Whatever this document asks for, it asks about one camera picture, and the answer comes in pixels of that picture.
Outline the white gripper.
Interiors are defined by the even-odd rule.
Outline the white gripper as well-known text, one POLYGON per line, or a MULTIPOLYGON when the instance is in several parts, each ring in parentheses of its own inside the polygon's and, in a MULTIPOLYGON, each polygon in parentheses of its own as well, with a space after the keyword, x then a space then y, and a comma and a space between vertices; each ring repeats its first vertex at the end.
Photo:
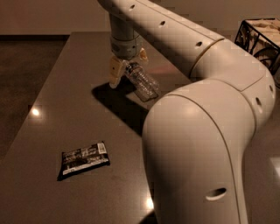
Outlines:
POLYGON ((148 63, 147 52, 142 47, 140 50, 140 36, 136 36, 132 40, 119 40, 110 37, 112 56, 109 62, 108 82, 111 88, 117 88, 124 75, 127 60, 135 58, 137 55, 143 63, 148 63))

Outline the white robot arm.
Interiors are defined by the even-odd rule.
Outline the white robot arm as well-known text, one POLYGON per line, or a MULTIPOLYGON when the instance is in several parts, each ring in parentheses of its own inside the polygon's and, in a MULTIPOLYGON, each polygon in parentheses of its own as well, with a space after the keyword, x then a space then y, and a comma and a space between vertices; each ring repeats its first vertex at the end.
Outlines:
POLYGON ((157 223, 249 224, 242 160, 275 105, 268 68, 230 40, 150 0, 98 2, 112 31, 136 31, 192 81, 158 100, 143 125, 157 223))

